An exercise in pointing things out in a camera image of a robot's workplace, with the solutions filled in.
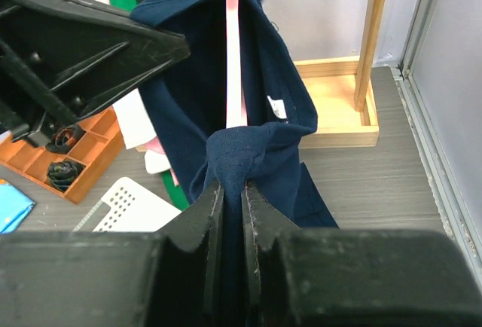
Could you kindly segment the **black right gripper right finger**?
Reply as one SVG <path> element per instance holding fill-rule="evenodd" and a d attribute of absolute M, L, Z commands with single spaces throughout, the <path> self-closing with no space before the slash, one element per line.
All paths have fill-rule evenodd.
<path fill-rule="evenodd" d="M 447 236 L 299 228 L 242 193 L 250 326 L 479 326 L 481 293 Z"/>

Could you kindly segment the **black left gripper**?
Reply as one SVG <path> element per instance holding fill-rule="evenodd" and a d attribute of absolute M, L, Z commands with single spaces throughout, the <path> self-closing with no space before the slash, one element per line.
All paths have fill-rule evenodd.
<path fill-rule="evenodd" d="M 94 0 L 1 0 L 1 126 L 49 144 L 189 56 L 183 35 Z"/>

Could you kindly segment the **pink plastic hanger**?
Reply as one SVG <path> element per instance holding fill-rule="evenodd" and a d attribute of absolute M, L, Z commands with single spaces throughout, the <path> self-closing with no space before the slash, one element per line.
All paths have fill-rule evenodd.
<path fill-rule="evenodd" d="M 239 39 L 239 0 L 226 1 L 226 128 L 247 125 Z"/>

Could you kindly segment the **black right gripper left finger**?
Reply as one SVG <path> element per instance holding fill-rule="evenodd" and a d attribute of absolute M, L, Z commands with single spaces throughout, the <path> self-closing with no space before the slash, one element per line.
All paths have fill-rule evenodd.
<path fill-rule="evenodd" d="M 1 238 L 3 326 L 212 326 L 223 189 L 154 233 L 18 232 Z"/>

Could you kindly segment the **navy blue t shirt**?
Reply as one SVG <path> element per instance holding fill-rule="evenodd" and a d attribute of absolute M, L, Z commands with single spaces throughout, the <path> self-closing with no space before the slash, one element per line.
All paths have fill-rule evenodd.
<path fill-rule="evenodd" d="M 224 189 L 222 326 L 247 325 L 241 193 L 253 181 L 300 227 L 335 220 L 300 161 L 300 140 L 317 128 L 315 106 L 262 0 L 239 0 L 240 62 L 247 121 L 226 125 L 225 0 L 144 0 L 131 14 L 183 34 L 190 56 L 139 92 L 171 167 L 190 202 L 213 179 Z"/>

